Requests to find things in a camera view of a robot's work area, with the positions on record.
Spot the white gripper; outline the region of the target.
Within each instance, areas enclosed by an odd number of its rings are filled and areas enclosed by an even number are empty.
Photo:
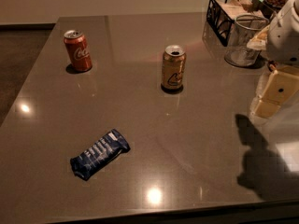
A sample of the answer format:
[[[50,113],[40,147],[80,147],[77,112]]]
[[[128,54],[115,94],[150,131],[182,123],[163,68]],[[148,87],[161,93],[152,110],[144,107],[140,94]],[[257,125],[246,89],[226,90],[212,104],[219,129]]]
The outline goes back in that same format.
[[[282,66],[276,61],[269,61],[267,67],[271,73],[251,106],[251,112],[263,119],[274,116],[299,91],[298,67]]]

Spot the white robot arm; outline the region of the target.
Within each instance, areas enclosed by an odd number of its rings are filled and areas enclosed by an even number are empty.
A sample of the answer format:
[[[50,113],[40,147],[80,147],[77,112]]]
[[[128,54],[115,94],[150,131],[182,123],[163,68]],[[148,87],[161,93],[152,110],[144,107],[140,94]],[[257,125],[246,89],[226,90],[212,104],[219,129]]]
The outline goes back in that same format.
[[[252,107],[254,115],[269,119],[299,89],[299,0],[288,0],[247,47],[264,50],[270,62],[270,75]]]

